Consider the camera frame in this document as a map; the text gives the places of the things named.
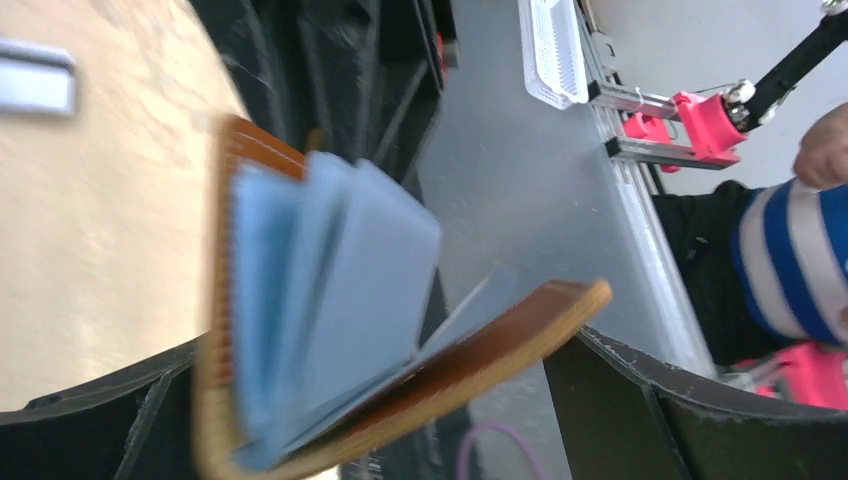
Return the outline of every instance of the brown leather wallet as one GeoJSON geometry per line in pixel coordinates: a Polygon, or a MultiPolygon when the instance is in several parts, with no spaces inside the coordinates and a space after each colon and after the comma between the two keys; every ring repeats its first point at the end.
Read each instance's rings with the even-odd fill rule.
{"type": "Polygon", "coordinates": [[[200,340],[193,386],[194,455],[205,478],[302,479],[356,459],[538,363],[571,339],[612,297],[605,281],[593,285],[549,281],[472,337],[383,389],[274,469],[242,470],[232,459],[244,437],[232,391],[229,199],[232,175],[246,160],[296,179],[303,179],[308,168],[303,154],[248,120],[235,116],[224,120],[213,199],[211,324],[200,340]]]}

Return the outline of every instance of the person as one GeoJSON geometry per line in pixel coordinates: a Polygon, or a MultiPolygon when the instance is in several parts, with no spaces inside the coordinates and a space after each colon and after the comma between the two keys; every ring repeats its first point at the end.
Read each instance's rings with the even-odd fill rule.
{"type": "Polygon", "coordinates": [[[714,361],[812,339],[848,346],[848,103],[801,140],[792,180],[654,206],[714,361]]]}

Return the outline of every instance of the striped shirt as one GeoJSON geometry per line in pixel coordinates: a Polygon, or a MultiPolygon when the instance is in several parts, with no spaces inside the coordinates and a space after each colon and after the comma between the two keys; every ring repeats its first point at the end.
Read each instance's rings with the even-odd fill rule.
{"type": "Polygon", "coordinates": [[[848,186],[792,180],[758,191],[733,239],[754,319],[782,338],[848,345],[848,186]]]}

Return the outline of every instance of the black pants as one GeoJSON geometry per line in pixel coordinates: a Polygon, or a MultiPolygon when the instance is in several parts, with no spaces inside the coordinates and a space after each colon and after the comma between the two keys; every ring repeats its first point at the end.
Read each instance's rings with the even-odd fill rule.
{"type": "Polygon", "coordinates": [[[718,365],[760,358],[783,347],[748,313],[742,281],[733,265],[733,231],[752,195],[737,182],[725,182],[708,195],[654,197],[674,260],[718,365]]]}

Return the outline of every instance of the gray table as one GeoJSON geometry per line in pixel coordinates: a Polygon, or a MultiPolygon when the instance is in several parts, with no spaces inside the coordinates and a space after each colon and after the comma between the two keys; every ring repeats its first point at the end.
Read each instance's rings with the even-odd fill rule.
{"type": "MultiPolygon", "coordinates": [[[[449,308],[494,264],[519,274],[515,300],[551,278],[603,277],[615,298],[594,327],[714,375],[639,167],[610,160],[603,148],[620,122],[589,105],[559,111],[527,94],[515,0],[453,5],[461,66],[448,79],[419,167],[424,201],[444,227],[449,308]]],[[[591,42],[583,44],[587,69],[599,78],[591,42]]],[[[570,478],[541,366],[475,400],[471,414],[516,427],[552,478],[570,478]]],[[[509,441],[486,436],[480,452],[490,478],[527,478],[509,441]]]]}

